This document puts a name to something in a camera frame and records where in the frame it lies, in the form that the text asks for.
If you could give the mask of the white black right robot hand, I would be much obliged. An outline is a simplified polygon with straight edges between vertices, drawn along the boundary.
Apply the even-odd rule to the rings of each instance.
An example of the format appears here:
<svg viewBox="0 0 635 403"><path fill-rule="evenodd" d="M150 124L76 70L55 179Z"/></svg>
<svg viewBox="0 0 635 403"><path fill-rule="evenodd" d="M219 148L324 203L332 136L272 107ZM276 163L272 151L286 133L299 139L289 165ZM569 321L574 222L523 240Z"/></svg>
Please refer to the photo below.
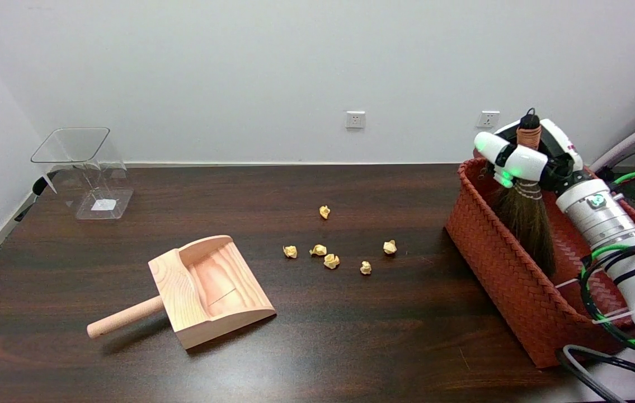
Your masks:
<svg viewBox="0 0 635 403"><path fill-rule="evenodd" d="M568 136L548 118L540 118L535 108L495 133L478 133L474 144L493 178L505 188L535 182L560 196L594 179Z"/></svg>

